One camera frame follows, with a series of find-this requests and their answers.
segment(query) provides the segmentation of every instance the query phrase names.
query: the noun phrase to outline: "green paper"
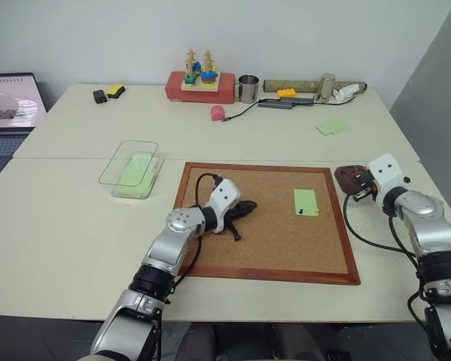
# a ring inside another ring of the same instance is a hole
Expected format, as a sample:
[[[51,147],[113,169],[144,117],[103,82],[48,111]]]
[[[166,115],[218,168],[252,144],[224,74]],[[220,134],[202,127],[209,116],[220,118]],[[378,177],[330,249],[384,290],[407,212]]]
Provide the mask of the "green paper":
[[[351,125],[344,120],[329,120],[323,124],[318,124],[316,128],[324,135],[338,134],[351,130]]]
[[[314,190],[294,190],[294,203],[296,216],[319,216]]]
[[[135,153],[114,187],[116,197],[142,199],[148,197],[159,173],[159,161],[146,152]]]

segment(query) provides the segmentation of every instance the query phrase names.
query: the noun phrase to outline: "clear plastic container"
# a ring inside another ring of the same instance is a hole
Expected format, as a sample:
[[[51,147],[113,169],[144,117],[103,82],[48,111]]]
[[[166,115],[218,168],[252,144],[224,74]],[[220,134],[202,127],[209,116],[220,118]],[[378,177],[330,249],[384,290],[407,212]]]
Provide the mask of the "clear plastic container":
[[[112,196],[145,199],[157,179],[163,159],[153,141],[122,141],[98,182],[111,186]]]

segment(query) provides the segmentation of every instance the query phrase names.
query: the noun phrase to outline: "white table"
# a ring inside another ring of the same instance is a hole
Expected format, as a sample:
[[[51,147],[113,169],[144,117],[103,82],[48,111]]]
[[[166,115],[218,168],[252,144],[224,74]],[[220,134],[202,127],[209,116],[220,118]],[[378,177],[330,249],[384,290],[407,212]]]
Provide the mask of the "white table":
[[[127,86],[117,100],[97,105],[92,91],[70,86],[16,158],[110,158],[126,139],[156,141],[166,159],[213,161],[370,161],[392,153],[419,158],[374,89],[341,106],[280,110],[253,108],[227,123],[212,122],[212,105],[170,102],[163,86]],[[272,97],[275,94],[260,94]],[[224,105],[227,115],[247,106]],[[346,120],[353,128],[322,135],[315,125]]]
[[[103,159],[13,159],[0,174],[0,314],[70,319],[107,316],[165,225],[184,161],[165,161],[146,200],[113,198],[97,181],[106,163]],[[348,164],[243,163],[332,170]],[[411,177],[412,188],[440,196],[420,163],[400,165]],[[337,184],[336,190],[342,202],[344,195]],[[350,218],[360,234],[394,245],[387,217],[371,200],[352,204]],[[451,222],[447,205],[446,218]],[[408,244],[404,227],[397,224]],[[189,278],[171,296],[164,318],[412,320],[406,300],[418,282],[406,257],[367,246],[351,235],[350,240],[360,286]]]

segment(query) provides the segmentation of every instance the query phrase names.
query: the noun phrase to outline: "wooden frame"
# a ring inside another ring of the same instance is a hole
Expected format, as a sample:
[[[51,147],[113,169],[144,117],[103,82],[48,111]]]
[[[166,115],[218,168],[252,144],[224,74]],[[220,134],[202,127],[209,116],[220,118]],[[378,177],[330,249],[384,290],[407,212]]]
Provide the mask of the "wooden frame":
[[[324,284],[349,284],[359,285],[359,273],[353,256],[353,250],[349,242],[346,227],[341,213],[341,207],[337,200],[334,181],[332,180],[329,168],[307,168],[307,167],[287,167],[287,166],[269,166],[269,165],[235,165],[235,164],[216,164],[216,163],[198,163],[186,162],[182,178],[180,180],[177,198],[174,208],[183,206],[183,200],[186,194],[186,188],[189,176],[193,168],[209,168],[209,169],[232,169],[232,170],[250,170],[250,171],[281,171],[281,172],[307,172],[324,174],[326,187],[331,201],[332,210],[334,212],[334,220],[336,223],[339,238],[341,240],[342,251],[344,254],[347,273],[326,273],[326,272],[302,272],[302,271],[285,271],[273,269],[257,269],[257,268],[231,268],[224,266],[203,266],[196,265],[189,275],[199,277],[218,277],[218,278],[246,278],[253,280],[267,281],[294,281],[294,282],[312,282]],[[188,265],[183,265],[181,272]]]

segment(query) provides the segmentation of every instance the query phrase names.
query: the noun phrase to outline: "laptop screen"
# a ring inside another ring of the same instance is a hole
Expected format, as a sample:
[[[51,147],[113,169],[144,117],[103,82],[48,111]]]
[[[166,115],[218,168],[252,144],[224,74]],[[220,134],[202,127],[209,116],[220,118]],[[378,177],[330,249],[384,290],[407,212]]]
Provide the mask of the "laptop screen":
[[[0,130],[34,128],[45,114],[32,73],[0,74]]]

